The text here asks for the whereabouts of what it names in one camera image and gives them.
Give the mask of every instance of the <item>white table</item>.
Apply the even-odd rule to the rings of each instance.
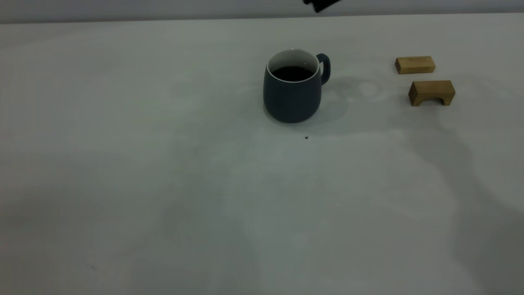
[[[522,294],[524,14],[0,26],[1,294]],[[331,58],[310,120],[275,52]],[[436,71],[398,75],[396,57]],[[412,107],[452,80],[450,107]]]

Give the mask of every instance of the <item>black object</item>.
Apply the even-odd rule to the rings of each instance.
[[[315,9],[315,12],[321,12],[327,7],[337,3],[340,0],[304,0],[305,4],[313,3],[313,8]]]
[[[303,67],[283,67],[272,74],[280,80],[298,82],[309,79],[315,73]]]
[[[320,63],[324,63],[324,73],[320,74]],[[287,70],[286,68],[305,68],[309,77],[298,80],[298,76],[305,77],[304,71]],[[279,70],[286,69],[286,80],[275,75]],[[294,71],[296,77],[288,74]],[[322,85],[330,77],[331,64],[325,54],[314,56],[307,51],[291,49],[275,54],[266,66],[264,76],[264,105],[267,111],[283,123],[298,123],[311,117],[319,108],[322,96]]]

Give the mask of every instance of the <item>coffee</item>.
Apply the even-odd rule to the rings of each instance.
[[[314,73],[306,68],[292,66],[276,69],[272,74],[280,80],[298,82],[311,78]]]

